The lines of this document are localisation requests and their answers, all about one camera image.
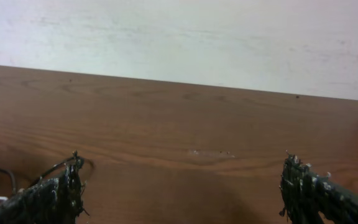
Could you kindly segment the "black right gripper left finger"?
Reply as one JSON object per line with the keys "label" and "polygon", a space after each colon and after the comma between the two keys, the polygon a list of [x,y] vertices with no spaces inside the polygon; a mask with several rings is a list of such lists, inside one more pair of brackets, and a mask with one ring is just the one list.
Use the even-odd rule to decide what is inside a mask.
{"label": "black right gripper left finger", "polygon": [[22,192],[0,203],[0,224],[75,223],[86,210],[80,179],[85,159],[75,151]]}

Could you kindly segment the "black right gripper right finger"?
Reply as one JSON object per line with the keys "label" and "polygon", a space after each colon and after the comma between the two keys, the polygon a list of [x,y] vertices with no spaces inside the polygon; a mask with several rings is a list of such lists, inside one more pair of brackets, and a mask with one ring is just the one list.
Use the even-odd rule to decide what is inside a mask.
{"label": "black right gripper right finger", "polygon": [[292,223],[358,224],[358,195],[320,176],[294,154],[284,160],[279,189],[284,202],[279,215]]}

